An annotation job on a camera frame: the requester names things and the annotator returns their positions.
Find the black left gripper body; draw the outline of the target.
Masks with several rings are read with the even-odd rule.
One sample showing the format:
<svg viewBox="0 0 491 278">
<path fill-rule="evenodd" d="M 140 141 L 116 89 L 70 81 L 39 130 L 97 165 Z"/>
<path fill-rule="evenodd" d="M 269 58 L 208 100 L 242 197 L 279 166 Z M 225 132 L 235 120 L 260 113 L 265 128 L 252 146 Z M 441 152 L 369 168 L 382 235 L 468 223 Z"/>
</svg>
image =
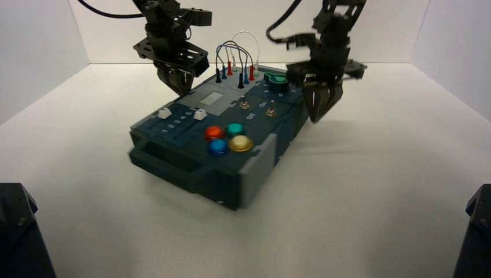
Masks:
<svg viewBox="0 0 491 278">
<path fill-rule="evenodd" d="M 170 50 L 153 47 L 148 38 L 144 38 L 133 46 L 141 58 L 157 61 L 174 70 L 193 76 L 200 76 L 209 68 L 208 52 L 185 41 Z"/>
</svg>

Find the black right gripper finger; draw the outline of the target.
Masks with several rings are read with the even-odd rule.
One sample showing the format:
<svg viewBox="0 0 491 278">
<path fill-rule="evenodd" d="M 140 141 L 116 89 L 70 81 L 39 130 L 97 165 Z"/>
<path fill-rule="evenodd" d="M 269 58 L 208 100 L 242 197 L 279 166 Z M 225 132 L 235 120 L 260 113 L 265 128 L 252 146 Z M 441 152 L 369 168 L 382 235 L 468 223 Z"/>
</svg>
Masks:
<svg viewBox="0 0 491 278">
<path fill-rule="evenodd" d="M 330 111 L 343 96 L 343 82 L 328 85 L 327 95 L 323 104 L 323 115 Z"/>
<path fill-rule="evenodd" d="M 317 123 L 324 114 L 325 84 L 318 82 L 305 83 L 302 91 L 310 120 L 313 123 Z"/>
</svg>

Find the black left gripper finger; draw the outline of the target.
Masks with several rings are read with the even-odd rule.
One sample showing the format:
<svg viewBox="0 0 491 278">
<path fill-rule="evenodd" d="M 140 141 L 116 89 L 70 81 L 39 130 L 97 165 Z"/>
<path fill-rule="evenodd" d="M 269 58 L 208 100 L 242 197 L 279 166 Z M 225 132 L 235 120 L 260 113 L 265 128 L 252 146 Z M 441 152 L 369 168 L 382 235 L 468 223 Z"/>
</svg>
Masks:
<svg viewBox="0 0 491 278">
<path fill-rule="evenodd" d="M 189 72 L 182 72 L 182 95 L 187 95 L 192 89 L 192 84 L 195 76 Z"/>
<path fill-rule="evenodd" d="M 184 73 L 178 69 L 168 67 L 165 64 L 157 63 L 157 76 L 172 91 L 179 96 L 184 94 Z"/>
</svg>

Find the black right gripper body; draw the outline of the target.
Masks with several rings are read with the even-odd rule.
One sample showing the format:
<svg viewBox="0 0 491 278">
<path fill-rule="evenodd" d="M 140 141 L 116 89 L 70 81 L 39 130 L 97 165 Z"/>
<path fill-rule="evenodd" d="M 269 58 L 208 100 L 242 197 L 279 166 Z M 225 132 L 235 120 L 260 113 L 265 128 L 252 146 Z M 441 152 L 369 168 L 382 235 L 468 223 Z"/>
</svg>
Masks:
<svg viewBox="0 0 491 278">
<path fill-rule="evenodd" d="M 365 64 L 348 59 L 343 65 L 321 65 L 314 61 L 288 64 L 287 82 L 296 87 L 337 84 L 345 79 L 361 79 L 367 69 Z"/>
</svg>

